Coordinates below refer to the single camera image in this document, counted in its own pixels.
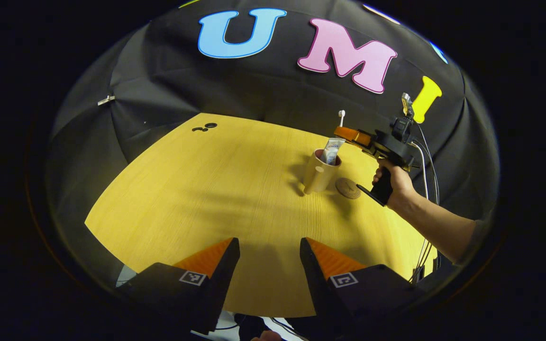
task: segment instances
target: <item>person's arm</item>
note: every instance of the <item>person's arm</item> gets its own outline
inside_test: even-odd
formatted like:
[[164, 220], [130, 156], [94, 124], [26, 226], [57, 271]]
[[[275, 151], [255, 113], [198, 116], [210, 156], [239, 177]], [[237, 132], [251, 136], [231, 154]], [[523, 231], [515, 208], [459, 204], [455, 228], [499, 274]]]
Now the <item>person's arm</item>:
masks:
[[393, 192], [387, 207], [412, 225], [453, 263], [459, 261], [471, 240], [476, 222], [455, 215], [418, 194], [408, 173], [399, 166], [388, 160], [377, 161], [379, 169], [373, 184], [382, 176], [381, 167], [387, 168], [391, 173]]

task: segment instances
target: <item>round cork coaster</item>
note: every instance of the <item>round cork coaster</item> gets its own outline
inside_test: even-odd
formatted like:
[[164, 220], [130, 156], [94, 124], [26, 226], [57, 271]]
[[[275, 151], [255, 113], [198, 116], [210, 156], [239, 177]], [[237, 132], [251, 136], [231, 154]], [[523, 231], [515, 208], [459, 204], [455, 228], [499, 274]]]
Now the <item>round cork coaster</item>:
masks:
[[338, 189], [340, 194], [349, 199], [357, 199], [362, 194], [361, 190], [357, 188], [357, 184], [347, 178], [338, 178], [336, 180], [336, 189]]

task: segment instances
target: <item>beige cup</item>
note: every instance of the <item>beige cup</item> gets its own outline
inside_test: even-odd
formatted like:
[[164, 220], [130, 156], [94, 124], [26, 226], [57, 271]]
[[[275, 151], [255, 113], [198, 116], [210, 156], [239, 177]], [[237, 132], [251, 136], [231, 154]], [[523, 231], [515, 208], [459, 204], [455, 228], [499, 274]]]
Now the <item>beige cup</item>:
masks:
[[336, 165], [332, 166], [320, 160], [323, 149], [315, 149], [309, 159], [307, 168], [305, 170], [305, 194], [311, 192], [321, 192], [328, 187], [330, 181], [336, 176], [338, 168], [342, 163], [340, 157], [336, 155]]

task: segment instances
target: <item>wooden table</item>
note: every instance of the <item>wooden table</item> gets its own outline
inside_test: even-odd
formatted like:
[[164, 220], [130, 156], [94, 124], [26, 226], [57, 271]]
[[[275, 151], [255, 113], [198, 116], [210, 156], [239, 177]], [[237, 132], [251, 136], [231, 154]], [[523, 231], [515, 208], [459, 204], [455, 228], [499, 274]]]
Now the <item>wooden table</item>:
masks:
[[[218, 126], [191, 131], [210, 122]], [[308, 158], [327, 140], [271, 123], [199, 114], [131, 162], [102, 193], [85, 224], [136, 272], [154, 262], [174, 264], [237, 237], [241, 257], [224, 309], [314, 315], [299, 257], [302, 237], [366, 265], [385, 264], [406, 279], [423, 242], [395, 212], [364, 194], [341, 196], [334, 181], [325, 192], [303, 194]], [[337, 176], [369, 187], [377, 162], [348, 144], [338, 155], [343, 163]]]

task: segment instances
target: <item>pink letter m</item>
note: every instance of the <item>pink letter m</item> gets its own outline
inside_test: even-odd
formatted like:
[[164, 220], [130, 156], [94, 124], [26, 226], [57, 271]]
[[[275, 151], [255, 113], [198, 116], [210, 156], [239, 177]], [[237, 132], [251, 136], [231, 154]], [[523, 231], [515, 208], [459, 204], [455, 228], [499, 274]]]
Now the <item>pink letter m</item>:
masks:
[[300, 67], [315, 72], [330, 71], [326, 58], [332, 50], [338, 76], [347, 76], [355, 67], [364, 63], [362, 71], [353, 75], [353, 82], [373, 93], [385, 91], [383, 80], [391, 59], [397, 56], [397, 52], [380, 41], [369, 41], [362, 47], [355, 48], [349, 32], [343, 26], [317, 18], [310, 20], [310, 23], [317, 30], [309, 54], [299, 59]]

